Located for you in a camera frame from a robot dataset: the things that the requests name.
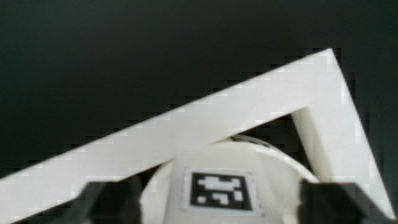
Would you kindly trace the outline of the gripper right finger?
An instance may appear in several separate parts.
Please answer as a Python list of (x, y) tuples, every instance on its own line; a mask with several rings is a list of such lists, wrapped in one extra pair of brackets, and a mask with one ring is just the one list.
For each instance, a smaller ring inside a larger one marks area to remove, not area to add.
[(299, 224), (398, 224), (356, 183), (301, 182)]

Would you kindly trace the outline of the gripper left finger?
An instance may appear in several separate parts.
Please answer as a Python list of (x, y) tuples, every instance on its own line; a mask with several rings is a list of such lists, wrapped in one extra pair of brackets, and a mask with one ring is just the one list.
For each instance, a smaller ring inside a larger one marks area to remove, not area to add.
[(93, 182), (64, 215), (64, 224), (142, 224), (142, 179)]

